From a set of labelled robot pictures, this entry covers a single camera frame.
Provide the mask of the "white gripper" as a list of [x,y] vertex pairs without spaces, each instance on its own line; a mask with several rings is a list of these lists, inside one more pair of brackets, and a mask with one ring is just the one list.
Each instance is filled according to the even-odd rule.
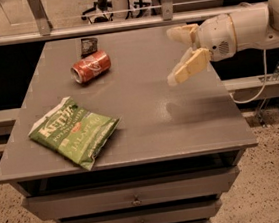
[[180,62],[172,69],[167,77],[167,84],[174,87],[188,80],[207,68],[209,61],[225,60],[236,53],[236,36],[232,19],[227,14],[215,16],[204,21],[199,27],[197,24],[187,24],[179,27],[171,27],[167,30],[167,37],[178,43],[189,46],[199,38],[197,50],[189,48],[180,59]]

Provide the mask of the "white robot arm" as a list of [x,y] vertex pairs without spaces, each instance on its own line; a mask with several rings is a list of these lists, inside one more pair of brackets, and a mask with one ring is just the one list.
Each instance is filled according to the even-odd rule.
[[206,69],[210,61],[231,58],[244,49],[277,49],[279,0],[249,4],[238,12],[222,13],[202,24],[171,27],[167,37],[186,47],[167,78],[167,84],[174,87]]

